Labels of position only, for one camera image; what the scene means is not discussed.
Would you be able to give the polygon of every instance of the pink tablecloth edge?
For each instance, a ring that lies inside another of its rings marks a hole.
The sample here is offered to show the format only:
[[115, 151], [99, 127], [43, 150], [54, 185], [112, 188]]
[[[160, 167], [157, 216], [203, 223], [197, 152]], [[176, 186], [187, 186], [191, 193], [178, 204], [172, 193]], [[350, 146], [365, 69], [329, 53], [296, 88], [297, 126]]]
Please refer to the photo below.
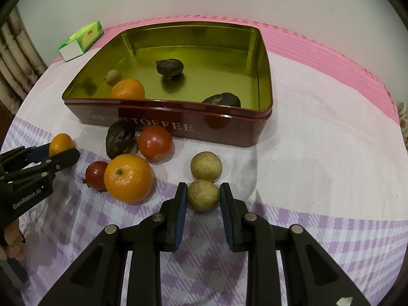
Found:
[[[91, 49], [103, 47], [117, 34], [129, 28], [172, 21], [217, 21], [256, 27], [261, 31], [266, 49], [269, 52], [309, 66], [357, 90], [382, 113], [399, 124], [395, 102], [378, 77], [334, 49], [302, 34], [266, 23], [226, 16], [176, 15], [154, 17], [104, 29], [104, 34], [93, 44]], [[62, 61], [61, 57], [56, 58], [53, 63], [59, 61]]]

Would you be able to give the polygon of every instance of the metal tin box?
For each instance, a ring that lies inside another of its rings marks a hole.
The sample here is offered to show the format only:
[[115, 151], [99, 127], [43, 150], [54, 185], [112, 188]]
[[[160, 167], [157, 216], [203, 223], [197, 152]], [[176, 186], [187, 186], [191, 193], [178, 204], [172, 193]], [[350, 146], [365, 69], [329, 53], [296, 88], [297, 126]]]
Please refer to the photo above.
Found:
[[[183, 74], [171, 81], [156, 61], [179, 59]], [[136, 78], [144, 100], [110, 99], [104, 77], [117, 69]], [[201, 103], [231, 92], [241, 108]], [[217, 22], [174, 22], [126, 30], [81, 69], [62, 95], [82, 123], [110, 126], [134, 118], [140, 130], [162, 125], [175, 137], [249, 147], [272, 113], [268, 55], [258, 29]]]

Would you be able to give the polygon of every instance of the orange fruit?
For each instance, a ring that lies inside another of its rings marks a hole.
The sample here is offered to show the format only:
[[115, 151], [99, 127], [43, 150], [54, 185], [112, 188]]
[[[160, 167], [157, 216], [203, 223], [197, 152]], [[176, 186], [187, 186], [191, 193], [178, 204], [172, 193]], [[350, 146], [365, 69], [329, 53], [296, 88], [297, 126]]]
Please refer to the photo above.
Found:
[[153, 173], [145, 159], [134, 154], [121, 154], [108, 164], [104, 183], [114, 198], [133, 203], [148, 195], [153, 185]]
[[137, 79], [124, 79], [112, 87], [110, 98], [144, 99], [144, 87]]
[[71, 137], [66, 133], [60, 133], [52, 139], [48, 154], [55, 155], [73, 147], [75, 144]]

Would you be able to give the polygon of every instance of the tomato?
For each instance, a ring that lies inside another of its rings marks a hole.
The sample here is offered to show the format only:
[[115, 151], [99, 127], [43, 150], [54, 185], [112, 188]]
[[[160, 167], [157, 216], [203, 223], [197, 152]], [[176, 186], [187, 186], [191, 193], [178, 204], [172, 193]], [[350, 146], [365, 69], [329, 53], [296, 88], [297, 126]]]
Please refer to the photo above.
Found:
[[86, 168], [84, 183], [86, 183], [90, 188], [93, 188], [97, 191], [105, 190], [106, 187], [103, 181], [103, 176], [105, 174], [107, 166], [108, 163], [104, 161], [92, 162]]
[[139, 137], [139, 149], [150, 161], [160, 161], [173, 150], [173, 138], [162, 126], [152, 125], [144, 129]]

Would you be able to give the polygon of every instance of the tablecloth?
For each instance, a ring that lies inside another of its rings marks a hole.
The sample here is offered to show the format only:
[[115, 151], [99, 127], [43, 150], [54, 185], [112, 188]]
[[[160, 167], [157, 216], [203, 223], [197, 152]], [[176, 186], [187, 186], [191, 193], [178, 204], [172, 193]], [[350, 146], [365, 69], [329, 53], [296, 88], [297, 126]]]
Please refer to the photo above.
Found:
[[[258, 27], [273, 78], [273, 113], [257, 145], [236, 148], [174, 139], [173, 157], [152, 165], [153, 196], [127, 205], [82, 184], [87, 165], [108, 160], [107, 128], [83, 125], [61, 95], [84, 64], [127, 28], [180, 20], [213, 20]], [[105, 29], [85, 55], [58, 59], [18, 111], [2, 152], [39, 146], [70, 134], [81, 157], [61, 171], [55, 192], [21, 217], [29, 282], [27, 306], [42, 296], [107, 224], [137, 224], [193, 181], [189, 162], [198, 152], [220, 156], [235, 197], [271, 224], [307, 228], [376, 305], [395, 281], [408, 242], [408, 157], [395, 104], [377, 77], [305, 36], [236, 18], [185, 15], [145, 19]], [[225, 241], [220, 210], [187, 211], [180, 250], [162, 253], [163, 305], [244, 305], [246, 256]], [[282, 295], [283, 305], [286, 297]]]

